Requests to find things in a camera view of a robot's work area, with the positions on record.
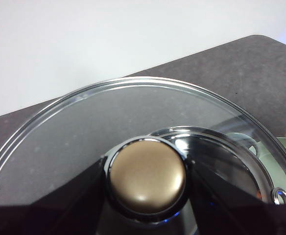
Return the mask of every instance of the round knob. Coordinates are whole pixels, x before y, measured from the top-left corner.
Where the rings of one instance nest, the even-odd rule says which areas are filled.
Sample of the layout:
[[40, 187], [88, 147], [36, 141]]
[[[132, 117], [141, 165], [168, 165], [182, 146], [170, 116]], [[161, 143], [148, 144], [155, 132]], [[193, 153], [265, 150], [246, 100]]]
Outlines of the round knob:
[[138, 213], [170, 208], [183, 193], [185, 182], [185, 167], [178, 152], [155, 139], [125, 145], [110, 168], [115, 197]]

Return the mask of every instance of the gray countertop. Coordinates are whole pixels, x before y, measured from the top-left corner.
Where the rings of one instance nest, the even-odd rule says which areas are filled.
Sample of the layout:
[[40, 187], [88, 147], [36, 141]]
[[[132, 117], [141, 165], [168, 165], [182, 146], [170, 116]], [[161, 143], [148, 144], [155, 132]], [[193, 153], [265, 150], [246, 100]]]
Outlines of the gray countertop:
[[[130, 76], [187, 81], [238, 104], [275, 136], [286, 132], [286, 45], [252, 35]], [[0, 147], [52, 100], [0, 116]]]

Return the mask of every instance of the metal ring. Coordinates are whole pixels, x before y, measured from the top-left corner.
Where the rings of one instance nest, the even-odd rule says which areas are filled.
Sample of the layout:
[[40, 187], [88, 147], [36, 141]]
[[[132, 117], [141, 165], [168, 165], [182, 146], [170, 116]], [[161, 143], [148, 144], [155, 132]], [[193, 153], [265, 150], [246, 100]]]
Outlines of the metal ring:
[[280, 205], [278, 196], [281, 196], [284, 204], [286, 204], [286, 191], [284, 191], [282, 188], [274, 188], [271, 191], [271, 198], [276, 205]]

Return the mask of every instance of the transparent glass lid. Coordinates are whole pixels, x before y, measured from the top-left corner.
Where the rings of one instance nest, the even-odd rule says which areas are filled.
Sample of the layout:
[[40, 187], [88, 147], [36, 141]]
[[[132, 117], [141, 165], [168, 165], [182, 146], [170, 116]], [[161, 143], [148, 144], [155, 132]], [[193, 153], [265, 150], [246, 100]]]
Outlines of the transparent glass lid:
[[[209, 129], [233, 140], [269, 174], [271, 188], [286, 191], [285, 148], [243, 109], [189, 83], [129, 77], [66, 95], [20, 128], [0, 150], [0, 205], [33, 203], [119, 143], [176, 126]], [[238, 154], [242, 166], [245, 155]]]

